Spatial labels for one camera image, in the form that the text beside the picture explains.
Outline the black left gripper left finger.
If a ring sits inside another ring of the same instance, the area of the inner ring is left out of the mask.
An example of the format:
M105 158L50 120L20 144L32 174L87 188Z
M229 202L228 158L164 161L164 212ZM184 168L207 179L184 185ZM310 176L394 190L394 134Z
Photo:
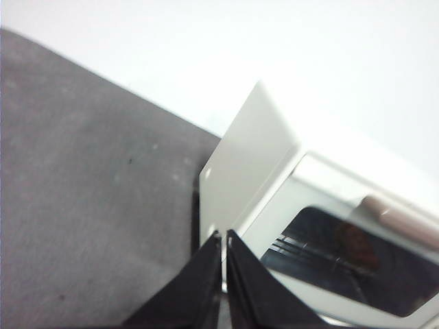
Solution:
M217 328L221 235L215 231L179 274L123 322L125 328Z

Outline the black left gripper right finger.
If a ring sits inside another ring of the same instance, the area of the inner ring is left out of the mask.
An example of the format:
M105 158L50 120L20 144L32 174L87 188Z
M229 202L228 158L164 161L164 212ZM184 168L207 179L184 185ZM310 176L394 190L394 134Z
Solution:
M234 328L330 327L263 266L234 230L226 236L226 281Z

